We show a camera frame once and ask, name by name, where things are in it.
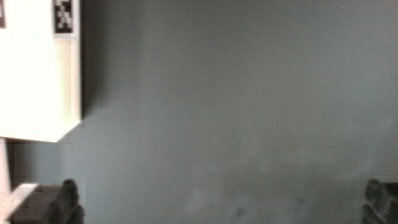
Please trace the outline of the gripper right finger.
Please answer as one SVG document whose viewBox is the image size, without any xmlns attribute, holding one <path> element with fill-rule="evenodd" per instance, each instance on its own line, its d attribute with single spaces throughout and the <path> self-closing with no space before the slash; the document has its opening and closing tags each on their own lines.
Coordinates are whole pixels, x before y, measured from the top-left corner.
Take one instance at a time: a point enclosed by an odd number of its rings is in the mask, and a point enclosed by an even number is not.
<svg viewBox="0 0 398 224">
<path fill-rule="evenodd" d="M 398 182 L 371 179 L 364 189 L 360 224 L 398 224 Z"/>
</svg>

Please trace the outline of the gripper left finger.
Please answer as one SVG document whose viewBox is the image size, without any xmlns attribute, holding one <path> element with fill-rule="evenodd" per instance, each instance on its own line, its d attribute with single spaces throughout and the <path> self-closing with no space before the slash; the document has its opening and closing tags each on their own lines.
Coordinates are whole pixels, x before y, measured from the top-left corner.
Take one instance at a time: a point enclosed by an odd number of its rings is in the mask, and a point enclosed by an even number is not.
<svg viewBox="0 0 398 224">
<path fill-rule="evenodd" d="M 79 205 L 78 186 L 72 179 L 62 183 L 60 193 L 49 203 L 44 224 L 85 224 L 85 210 Z"/>
</svg>

